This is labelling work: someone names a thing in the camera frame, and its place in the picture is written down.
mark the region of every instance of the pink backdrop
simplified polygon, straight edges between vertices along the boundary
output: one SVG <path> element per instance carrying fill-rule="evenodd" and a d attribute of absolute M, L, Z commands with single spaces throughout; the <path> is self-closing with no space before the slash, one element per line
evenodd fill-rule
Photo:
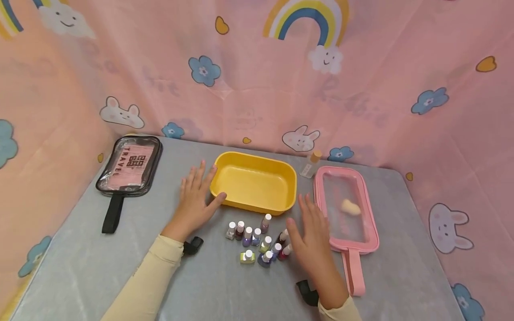
<path fill-rule="evenodd" d="M 0 310 L 149 133 L 398 170 L 466 320 L 510 316 L 512 1 L 1 3 Z"/>

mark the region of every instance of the small glass bottle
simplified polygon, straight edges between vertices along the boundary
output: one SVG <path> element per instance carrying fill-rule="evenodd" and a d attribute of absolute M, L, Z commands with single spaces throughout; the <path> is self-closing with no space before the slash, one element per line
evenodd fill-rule
<path fill-rule="evenodd" d="M 277 256 L 279 255 L 280 250 L 282 249 L 282 245 L 280 243 L 275 243 L 273 247 L 271 248 L 271 251 L 273 252 L 273 258 L 272 261 L 277 260 Z"/>
<path fill-rule="evenodd" d="M 321 155 L 319 150 L 315 150 L 312 154 L 307 156 L 307 163 L 300 172 L 300 175 L 306 178 L 312 178 L 318 169 L 318 162 L 320 161 Z"/>
<path fill-rule="evenodd" d="M 283 248 L 283 249 L 279 252 L 279 255 L 278 255 L 278 257 L 277 257 L 277 258 L 278 258 L 280 261 L 283 261 L 283 260 L 285 260 L 285 259 L 289 256 L 289 254 L 291 254 L 291 252 L 292 252 L 292 246 L 291 246 L 291 244 L 289 244 L 288 246 L 286 246 L 285 248 Z"/>
<path fill-rule="evenodd" d="M 259 252 L 266 253 L 269 250 L 271 242 L 273 242 L 271 236 L 266 236 L 259 247 Z"/>
<path fill-rule="evenodd" d="M 261 229 L 256 228 L 255 230 L 253 230 L 252 245 L 254 247 L 258 247 L 260 243 L 261 243 Z"/>
<path fill-rule="evenodd" d="M 280 235 L 277 237 L 277 240 L 275 243 L 278 243 L 280 245 L 284 245 L 284 243 L 287 241 L 287 237 L 289 236 L 289 232 L 287 229 L 285 229 Z"/>
<path fill-rule="evenodd" d="M 241 252 L 239 255 L 239 263 L 241 264 L 252 264 L 255 263 L 255 253 L 252 250 L 247 250 L 246 252 Z"/>
<path fill-rule="evenodd" d="M 268 233 L 269 222 L 271 221 L 271 214 L 266 214 L 261 222 L 261 232 L 262 234 Z"/>
<path fill-rule="evenodd" d="M 227 230 L 227 234 L 225 234 L 225 237 L 228 238 L 229 240 L 233 240 L 234 233 L 235 233 L 235 222 L 230 222 L 230 223 L 228 223 L 228 230 Z"/>
<path fill-rule="evenodd" d="M 268 251 L 266 253 L 262 253 L 259 255 L 257 262 L 263 268 L 268 268 L 271 265 L 271 258 L 273 257 L 273 253 Z"/>
<path fill-rule="evenodd" d="M 249 247 L 252 244 L 252 228 L 247 227 L 245 231 L 245 236 L 243 237 L 243 246 Z"/>
<path fill-rule="evenodd" d="M 243 232 L 245 231 L 245 223 L 243 221 L 237 222 L 235 229 L 235 239 L 241 241 L 243 239 Z"/>

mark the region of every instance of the left hand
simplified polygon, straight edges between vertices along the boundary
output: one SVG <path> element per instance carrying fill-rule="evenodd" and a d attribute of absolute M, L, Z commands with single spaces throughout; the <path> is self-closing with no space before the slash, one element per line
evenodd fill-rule
<path fill-rule="evenodd" d="M 187 178 L 182 178 L 180 202 L 171 221 L 162 230 L 162 236 L 184 242 L 193 231 L 211 219 L 214 212 L 227 198 L 226 193 L 220 193 L 209 205 L 205 203 L 205 197 L 209 192 L 212 179 L 216 175 L 216 170 L 216 166 L 213 165 L 204 178 L 204 160 L 201 161 L 199 169 L 191 167 Z"/>

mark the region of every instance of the black-trimmed clear pouch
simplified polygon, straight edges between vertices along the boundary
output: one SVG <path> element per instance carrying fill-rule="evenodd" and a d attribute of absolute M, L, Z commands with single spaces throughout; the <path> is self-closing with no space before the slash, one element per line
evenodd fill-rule
<path fill-rule="evenodd" d="M 124 136 L 116 141 L 96 189 L 110 196 L 102 233 L 113 234 L 120 221 L 125 197 L 142 196 L 150 190 L 162 143 L 154 136 Z"/>

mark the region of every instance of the smiling cloud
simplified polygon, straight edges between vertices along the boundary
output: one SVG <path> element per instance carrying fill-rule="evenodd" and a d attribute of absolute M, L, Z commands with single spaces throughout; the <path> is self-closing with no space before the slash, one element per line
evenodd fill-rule
<path fill-rule="evenodd" d="M 320 45 L 309 52 L 309 60 L 313 63 L 314 70 L 321 73 L 338 74 L 341 71 L 343 54 L 337 47 L 325 48 Z"/>
<path fill-rule="evenodd" d="M 56 34 L 68 33 L 75 37 L 96 38 L 80 12 L 58 0 L 50 2 L 50 7 L 39 7 L 39 14 L 46 28 L 53 30 Z"/>

